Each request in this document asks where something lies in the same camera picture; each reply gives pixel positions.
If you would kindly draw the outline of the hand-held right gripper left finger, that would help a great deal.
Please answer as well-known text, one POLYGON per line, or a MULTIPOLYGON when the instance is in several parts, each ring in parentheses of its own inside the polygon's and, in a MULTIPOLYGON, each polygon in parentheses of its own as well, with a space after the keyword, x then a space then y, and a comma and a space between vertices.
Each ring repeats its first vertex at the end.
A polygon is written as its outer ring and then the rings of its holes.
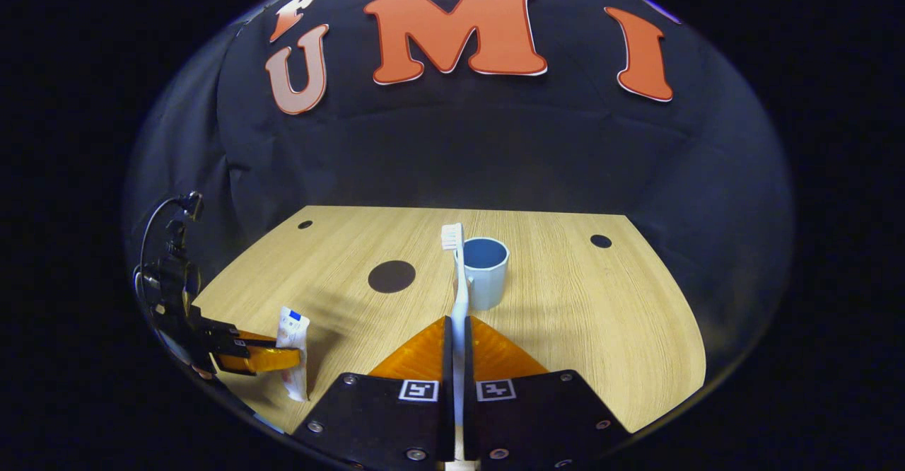
POLYGON ((291 438, 337 468, 442 468, 453 458, 449 317, 438 335, 434 380, 340 373, 291 438))

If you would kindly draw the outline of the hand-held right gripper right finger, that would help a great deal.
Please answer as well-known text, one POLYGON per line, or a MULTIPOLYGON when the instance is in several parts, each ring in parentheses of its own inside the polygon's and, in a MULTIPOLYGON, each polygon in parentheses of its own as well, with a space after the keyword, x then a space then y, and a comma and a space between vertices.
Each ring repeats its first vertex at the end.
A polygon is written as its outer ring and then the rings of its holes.
POLYGON ((549 371, 469 317, 465 455, 479 470, 588 470, 631 433, 575 370, 549 371))

